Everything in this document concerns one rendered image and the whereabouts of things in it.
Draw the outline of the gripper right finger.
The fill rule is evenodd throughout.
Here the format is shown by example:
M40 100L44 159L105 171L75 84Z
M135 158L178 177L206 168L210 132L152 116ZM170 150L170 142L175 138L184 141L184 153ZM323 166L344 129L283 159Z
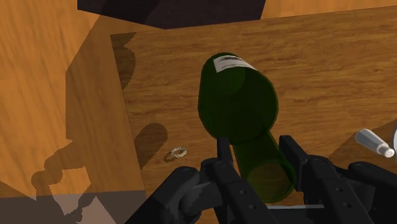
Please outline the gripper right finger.
M342 169L326 157L309 155L291 136L279 149L296 173L295 189L308 204L322 204L319 218L330 224L397 224L397 174L368 162Z

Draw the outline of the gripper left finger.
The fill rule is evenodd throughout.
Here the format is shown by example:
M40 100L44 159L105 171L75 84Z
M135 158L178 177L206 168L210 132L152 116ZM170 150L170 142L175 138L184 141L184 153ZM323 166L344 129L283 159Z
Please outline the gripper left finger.
M217 139L217 156L201 168L178 167L125 224L195 224L214 209L219 224L279 224L253 187L233 167L227 138Z

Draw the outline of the brown wooden table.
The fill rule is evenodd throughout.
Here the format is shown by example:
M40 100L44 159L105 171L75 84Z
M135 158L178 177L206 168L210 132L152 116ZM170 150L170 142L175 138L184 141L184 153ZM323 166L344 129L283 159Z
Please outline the brown wooden table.
M198 98L203 65L221 52L273 84L278 146L280 136L291 136L307 154L347 169L367 162L357 131L397 117L397 6L114 34L111 42L118 63L134 68L127 102L135 121L158 117L163 129L139 133L143 152L168 144L202 162L217 156L218 137L202 125ZM319 218L324 206L306 203L295 184L285 199L264 204L279 224L330 224Z

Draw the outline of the white salt shaker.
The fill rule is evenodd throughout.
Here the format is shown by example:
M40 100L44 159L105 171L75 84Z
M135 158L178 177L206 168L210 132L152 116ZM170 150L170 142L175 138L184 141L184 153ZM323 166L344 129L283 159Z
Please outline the white salt shaker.
M354 138L358 144L385 158L391 158L395 154L395 151L372 130L361 129Z

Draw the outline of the dark green glass bottle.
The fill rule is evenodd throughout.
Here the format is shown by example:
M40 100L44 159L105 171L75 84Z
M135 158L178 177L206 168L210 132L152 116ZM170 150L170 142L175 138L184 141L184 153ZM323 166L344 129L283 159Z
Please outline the dark green glass bottle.
M270 80L233 53L211 56L203 65L198 114L214 138L232 145L240 175L264 203L285 199L296 174L271 133L279 111Z

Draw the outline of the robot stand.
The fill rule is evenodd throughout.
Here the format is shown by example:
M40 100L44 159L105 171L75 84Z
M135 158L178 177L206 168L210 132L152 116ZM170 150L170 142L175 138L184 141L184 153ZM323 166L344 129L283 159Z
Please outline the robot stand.
M77 0L77 9L160 29L261 19L266 0Z

